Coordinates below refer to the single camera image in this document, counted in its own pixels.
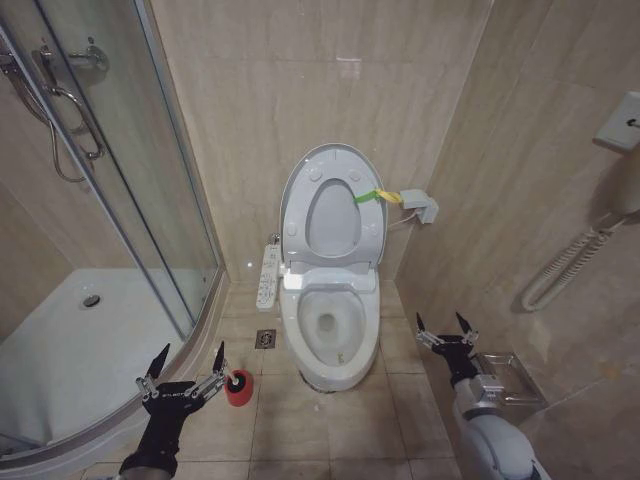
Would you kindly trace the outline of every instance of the yellow tag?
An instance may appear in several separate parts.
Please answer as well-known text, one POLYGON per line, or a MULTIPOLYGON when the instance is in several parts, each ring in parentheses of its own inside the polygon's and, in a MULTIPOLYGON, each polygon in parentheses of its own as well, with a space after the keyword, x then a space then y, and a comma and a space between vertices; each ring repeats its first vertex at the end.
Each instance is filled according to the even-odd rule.
POLYGON ((375 189, 376 194, 379 197, 384 198, 387 202, 390 203, 402 203, 402 197, 399 193, 395 192, 385 192, 384 190, 380 190, 379 188, 375 189))

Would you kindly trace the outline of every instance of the toilet lid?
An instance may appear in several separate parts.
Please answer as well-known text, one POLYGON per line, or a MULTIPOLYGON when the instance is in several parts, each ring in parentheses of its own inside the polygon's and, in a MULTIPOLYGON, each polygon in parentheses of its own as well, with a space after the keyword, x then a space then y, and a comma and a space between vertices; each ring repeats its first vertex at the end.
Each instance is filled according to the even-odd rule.
POLYGON ((354 196, 383 188, 362 153, 348 145, 310 151, 291 173, 282 197, 280 222, 285 264, 309 267, 374 267, 386 238, 386 203, 355 203, 354 196))

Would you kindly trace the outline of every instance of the robotic hand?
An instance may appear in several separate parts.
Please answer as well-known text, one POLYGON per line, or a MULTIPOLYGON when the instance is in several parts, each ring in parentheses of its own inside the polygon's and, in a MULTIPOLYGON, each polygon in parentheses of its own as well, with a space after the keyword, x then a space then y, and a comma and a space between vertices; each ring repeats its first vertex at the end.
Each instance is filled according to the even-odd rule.
POLYGON ((147 374, 136 379, 136 384, 143 393, 142 405, 151 418, 138 449, 124 460, 116 479, 172 478, 178 468, 176 453, 184 421, 222 390, 227 381, 222 342, 213 363, 213 371, 205 380, 197 385, 195 382, 166 382, 156 387, 154 380, 160 376, 169 346, 167 344, 151 362, 147 374))
POLYGON ((478 372, 471 352, 478 332, 459 313, 464 335, 434 335, 417 314, 416 339, 441 355, 451 372, 456 392, 453 416, 460 430, 462 448, 483 480, 551 480, 535 456, 527 437, 501 415, 503 385, 493 375, 478 372))

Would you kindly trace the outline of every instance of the bidet control panel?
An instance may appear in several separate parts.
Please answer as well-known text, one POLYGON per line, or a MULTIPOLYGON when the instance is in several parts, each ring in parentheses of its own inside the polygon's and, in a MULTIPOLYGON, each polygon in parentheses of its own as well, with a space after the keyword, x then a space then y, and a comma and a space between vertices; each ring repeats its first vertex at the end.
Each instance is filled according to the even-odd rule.
POLYGON ((280 245, 270 243, 264 247, 258 297, 256 298, 256 307, 261 312, 269 312, 275 305, 276 296, 278 295, 280 261, 280 245))

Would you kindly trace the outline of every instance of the toilet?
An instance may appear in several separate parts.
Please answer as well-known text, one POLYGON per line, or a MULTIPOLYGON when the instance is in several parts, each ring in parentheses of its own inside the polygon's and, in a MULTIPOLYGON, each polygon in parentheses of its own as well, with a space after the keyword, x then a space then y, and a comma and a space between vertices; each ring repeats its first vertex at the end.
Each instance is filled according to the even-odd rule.
POLYGON ((282 196, 284 336, 300 373, 319 391, 356 385, 377 352, 386 203, 354 200, 375 188, 382 182, 362 153, 329 144, 303 157, 282 196))

